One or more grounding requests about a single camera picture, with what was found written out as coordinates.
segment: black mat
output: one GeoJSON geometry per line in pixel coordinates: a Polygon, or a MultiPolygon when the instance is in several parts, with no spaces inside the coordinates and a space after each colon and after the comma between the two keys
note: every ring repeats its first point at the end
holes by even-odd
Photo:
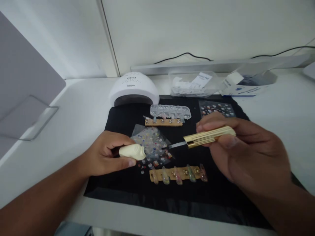
{"type": "MultiPolygon", "coordinates": [[[[183,136],[196,133],[196,123],[201,119],[198,99],[160,96],[160,104],[190,108],[192,118],[183,127],[159,127],[171,143],[183,141],[183,136]]],[[[242,108],[231,98],[219,95],[206,100],[229,103],[237,117],[248,120],[242,108]]],[[[111,108],[105,130],[131,136],[135,124],[144,124],[143,116],[150,116],[150,105],[127,104],[111,108]]],[[[206,147],[172,149],[175,160],[166,168],[198,166],[203,163],[209,182],[184,180],[179,186],[150,181],[148,172],[141,174],[138,167],[108,175],[91,177],[84,195],[112,202],[152,208],[170,213],[260,228],[272,228],[252,202],[237,186],[227,180],[213,162],[206,147]]],[[[294,182],[301,186],[293,176],[294,182]]]]}

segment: power cord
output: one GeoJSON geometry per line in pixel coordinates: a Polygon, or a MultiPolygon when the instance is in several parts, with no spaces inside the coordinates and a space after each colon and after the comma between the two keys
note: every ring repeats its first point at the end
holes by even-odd
{"type": "Polygon", "coordinates": [[[178,58],[178,57],[180,57],[180,56],[182,56],[182,55],[185,55],[185,54],[189,54],[189,55],[191,55],[191,56],[193,56],[193,57],[195,57],[195,58],[201,58],[201,59],[206,59],[206,60],[208,60],[208,61],[212,61],[212,60],[210,60],[209,58],[206,58],[206,57],[198,57],[198,56],[195,56],[195,55],[191,54],[190,52],[185,52],[185,53],[180,54],[180,55],[178,55],[178,56],[176,56],[176,57],[171,57],[171,58],[167,58],[167,59],[164,59],[164,60],[162,60],[162,61],[156,62],[155,64],[158,64],[158,63],[163,62],[163,61],[175,59],[175,58],[178,58]]]}
{"type": "MultiPolygon", "coordinates": [[[[287,52],[287,51],[291,51],[291,50],[299,49],[299,48],[311,48],[311,49],[315,49],[314,46],[300,46],[300,47],[295,47],[295,48],[291,48],[291,49],[285,50],[285,51],[283,51],[283,52],[281,52],[281,53],[278,53],[278,54],[275,54],[275,55],[258,55],[258,56],[252,57],[251,59],[254,59],[254,58],[257,58],[257,57],[262,57],[262,56],[268,56],[268,57],[278,56],[278,55],[280,55],[280,54],[282,54],[282,53],[285,53],[285,52],[287,52]]],[[[191,55],[192,57],[195,57],[195,58],[201,58],[201,59],[206,59],[206,60],[208,60],[208,61],[213,61],[213,60],[210,60],[210,59],[207,58],[207,57],[198,57],[198,56],[195,56],[195,55],[191,54],[190,52],[185,52],[185,53],[180,54],[180,55],[178,55],[178,56],[176,56],[176,57],[167,58],[167,59],[164,59],[164,60],[162,60],[162,61],[156,62],[156,63],[154,63],[154,64],[158,64],[158,63],[161,63],[161,62],[163,62],[163,61],[175,59],[175,58],[178,58],[178,57],[180,57],[180,56],[182,56],[182,55],[185,55],[185,54],[189,54],[189,55],[191,55]]]]}
{"type": "Polygon", "coordinates": [[[252,57],[251,59],[254,59],[254,58],[256,58],[256,57],[262,57],[262,56],[269,56],[269,57],[278,56],[278,55],[280,55],[280,54],[282,54],[282,53],[285,53],[285,52],[287,52],[287,51],[291,51],[291,50],[294,50],[294,49],[298,49],[298,48],[312,48],[312,49],[315,49],[315,47],[313,47],[313,46],[300,46],[300,47],[295,47],[295,48],[291,48],[291,49],[285,50],[285,51],[283,51],[283,52],[281,52],[281,53],[278,53],[278,54],[275,54],[275,55],[259,55],[259,56],[254,56],[254,57],[252,57]]]}

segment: gold nail polish cap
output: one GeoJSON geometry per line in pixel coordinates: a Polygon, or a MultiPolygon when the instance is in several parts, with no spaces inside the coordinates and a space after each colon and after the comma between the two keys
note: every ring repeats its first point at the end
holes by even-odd
{"type": "Polygon", "coordinates": [[[218,129],[197,133],[193,135],[185,136],[184,139],[187,142],[188,148],[194,148],[203,144],[215,142],[218,138],[224,134],[231,134],[236,136],[235,131],[229,126],[223,126],[218,129]]]}

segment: plastic storage box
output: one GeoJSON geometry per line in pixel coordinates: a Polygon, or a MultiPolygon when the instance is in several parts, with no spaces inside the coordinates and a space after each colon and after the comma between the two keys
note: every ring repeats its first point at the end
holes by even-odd
{"type": "Polygon", "coordinates": [[[207,97],[222,89],[222,80],[212,71],[170,72],[171,96],[207,97]]]}

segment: white desk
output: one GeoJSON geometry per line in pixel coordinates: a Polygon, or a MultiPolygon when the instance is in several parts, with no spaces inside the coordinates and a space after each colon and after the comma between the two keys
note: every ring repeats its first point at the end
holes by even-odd
{"type": "MultiPolygon", "coordinates": [[[[293,173],[315,194],[315,81],[300,69],[274,72],[278,82],[266,93],[235,100],[252,121],[280,136],[293,173]]],[[[67,81],[66,90],[53,103],[60,106],[59,111],[38,138],[18,142],[0,160],[0,207],[90,146],[104,130],[110,109],[108,94],[115,80],[67,81]]],[[[167,76],[152,80],[160,94],[169,94],[167,76]]],[[[86,198],[83,190],[67,220],[139,235],[274,235],[269,230],[86,198]]]]}

